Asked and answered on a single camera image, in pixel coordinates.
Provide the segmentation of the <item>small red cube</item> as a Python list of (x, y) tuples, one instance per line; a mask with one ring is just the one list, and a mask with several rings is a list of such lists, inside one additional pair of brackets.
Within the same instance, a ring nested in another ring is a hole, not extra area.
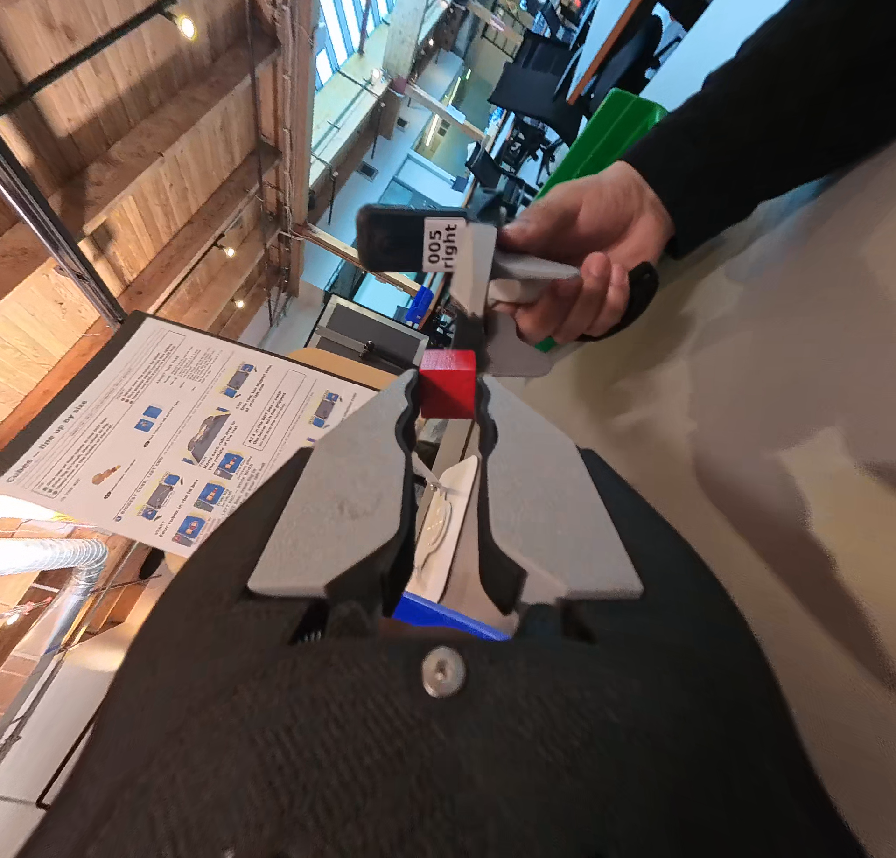
[(427, 349), (419, 368), (420, 416), (473, 420), (476, 414), (476, 354), (472, 350)]

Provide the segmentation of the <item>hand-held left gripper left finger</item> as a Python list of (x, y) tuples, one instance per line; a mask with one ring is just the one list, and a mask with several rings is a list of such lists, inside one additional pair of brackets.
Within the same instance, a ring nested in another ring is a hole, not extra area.
[(404, 372), (311, 450), (249, 577), (253, 594), (393, 614), (413, 566), (419, 383)]

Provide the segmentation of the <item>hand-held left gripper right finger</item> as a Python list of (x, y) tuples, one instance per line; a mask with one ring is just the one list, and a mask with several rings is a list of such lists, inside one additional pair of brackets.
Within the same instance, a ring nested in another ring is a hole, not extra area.
[(644, 585), (575, 443), (490, 376), (476, 384), (479, 579), (501, 613), (638, 599)]

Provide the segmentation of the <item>green plastic bin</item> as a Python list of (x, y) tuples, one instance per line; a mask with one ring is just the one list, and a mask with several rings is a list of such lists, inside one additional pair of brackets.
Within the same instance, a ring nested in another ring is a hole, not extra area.
[[(565, 157), (540, 186), (536, 199), (542, 199), (557, 185), (600, 173), (610, 167), (649, 130), (667, 115), (662, 105), (618, 88), (611, 89), (598, 110), (569, 147)], [(649, 307), (658, 291), (655, 266), (642, 262), (628, 273), (629, 300), (620, 322), (600, 337), (600, 341), (630, 327)]]

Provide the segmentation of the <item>silver ventilation duct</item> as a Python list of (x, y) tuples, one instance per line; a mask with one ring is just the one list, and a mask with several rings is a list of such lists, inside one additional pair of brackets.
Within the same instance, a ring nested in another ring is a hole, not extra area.
[(101, 540), (2, 540), (1, 663), (30, 669), (67, 639), (104, 573)]

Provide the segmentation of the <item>black office chair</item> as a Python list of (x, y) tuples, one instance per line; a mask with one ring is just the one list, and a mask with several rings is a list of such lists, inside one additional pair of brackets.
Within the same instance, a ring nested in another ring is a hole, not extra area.
[(488, 102), (517, 118), (531, 118), (552, 130), (567, 147), (576, 140), (584, 113), (567, 93), (581, 46), (528, 30), (516, 56), (506, 63)]

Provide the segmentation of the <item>person's right hand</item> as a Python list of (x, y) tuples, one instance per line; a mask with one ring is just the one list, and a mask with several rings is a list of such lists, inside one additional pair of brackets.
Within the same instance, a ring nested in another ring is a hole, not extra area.
[(498, 304), (524, 341), (551, 338), (558, 345), (602, 337), (623, 320), (631, 299), (629, 274), (657, 265), (674, 235), (658, 196), (622, 161), (557, 185), (498, 235), (505, 251), (575, 267), (531, 304)]

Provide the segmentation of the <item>printed instruction sheet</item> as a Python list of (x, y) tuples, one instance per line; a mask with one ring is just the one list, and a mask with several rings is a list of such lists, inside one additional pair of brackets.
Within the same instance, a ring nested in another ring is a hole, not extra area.
[(135, 313), (10, 442), (2, 495), (189, 557), (376, 393)]

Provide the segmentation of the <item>grey framed panel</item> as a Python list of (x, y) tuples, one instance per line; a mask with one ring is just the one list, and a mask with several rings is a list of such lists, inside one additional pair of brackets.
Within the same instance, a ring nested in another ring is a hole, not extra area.
[(306, 344), (379, 371), (418, 368), (426, 334), (335, 294), (329, 295)]

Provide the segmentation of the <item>person's right forearm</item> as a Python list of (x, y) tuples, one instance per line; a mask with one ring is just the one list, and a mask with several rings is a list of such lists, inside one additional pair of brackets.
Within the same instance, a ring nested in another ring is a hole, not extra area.
[(895, 136), (894, 0), (790, 0), (624, 155), (682, 257)]

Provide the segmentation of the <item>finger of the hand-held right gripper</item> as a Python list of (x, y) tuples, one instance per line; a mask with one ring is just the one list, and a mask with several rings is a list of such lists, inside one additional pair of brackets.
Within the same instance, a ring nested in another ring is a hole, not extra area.
[(562, 348), (541, 351), (521, 339), (514, 319), (488, 310), (484, 320), (483, 373), (494, 378), (540, 378), (562, 358)]
[(486, 223), (467, 223), (459, 236), (449, 294), (467, 318), (484, 316), (497, 236), (497, 227)]

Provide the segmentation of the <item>grey desk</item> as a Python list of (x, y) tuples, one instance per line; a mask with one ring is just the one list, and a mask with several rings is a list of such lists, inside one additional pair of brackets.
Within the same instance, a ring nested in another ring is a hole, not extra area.
[(873, 856), (895, 841), (894, 159), (760, 206), (665, 262), (630, 330), (501, 380), (711, 566)]

